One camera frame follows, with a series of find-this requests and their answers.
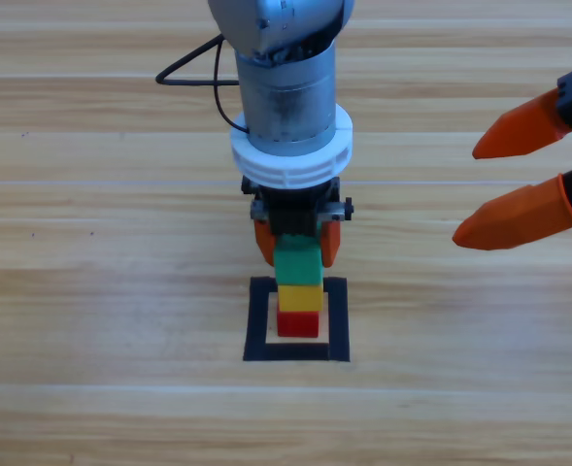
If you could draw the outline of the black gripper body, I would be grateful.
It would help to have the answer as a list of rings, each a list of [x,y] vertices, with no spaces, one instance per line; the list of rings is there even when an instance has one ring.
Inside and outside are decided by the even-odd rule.
[[[241,190],[252,195],[251,219],[267,223],[275,236],[317,235],[319,224],[351,220],[353,201],[340,198],[340,178],[301,189],[277,189],[243,177]]]

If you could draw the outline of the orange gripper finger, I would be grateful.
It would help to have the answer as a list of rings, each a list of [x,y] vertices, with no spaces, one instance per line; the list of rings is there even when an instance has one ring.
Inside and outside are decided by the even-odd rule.
[[[256,243],[267,264],[274,265],[274,250],[277,238],[273,235],[268,221],[255,220],[253,222]]]
[[[572,72],[556,87],[500,116],[473,149],[476,159],[523,156],[572,133]]]
[[[509,250],[569,229],[572,171],[486,202],[460,224],[453,241],[472,250]]]
[[[320,250],[322,265],[332,267],[341,245],[341,222],[323,222],[320,227]]]

